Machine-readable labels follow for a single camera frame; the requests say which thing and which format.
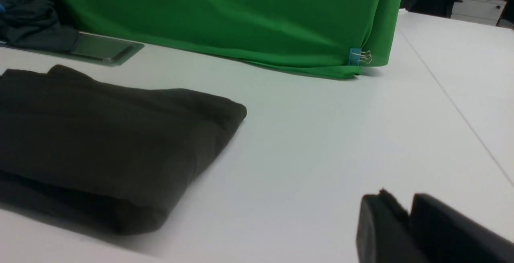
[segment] metal plate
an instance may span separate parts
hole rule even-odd
[[[9,46],[5,41],[0,41],[0,47],[114,67],[123,64],[145,47],[145,45],[116,38],[81,33],[77,41],[77,48],[71,53],[21,49]]]

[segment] dark clothing pile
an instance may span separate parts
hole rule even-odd
[[[79,31],[61,25],[49,0],[0,0],[0,39],[20,48],[53,52],[75,49]]]
[[[246,108],[57,65],[0,76],[0,201],[118,234],[160,228]]]
[[[409,214],[385,190],[362,198],[357,232],[361,263],[514,263],[514,244],[427,194]]]

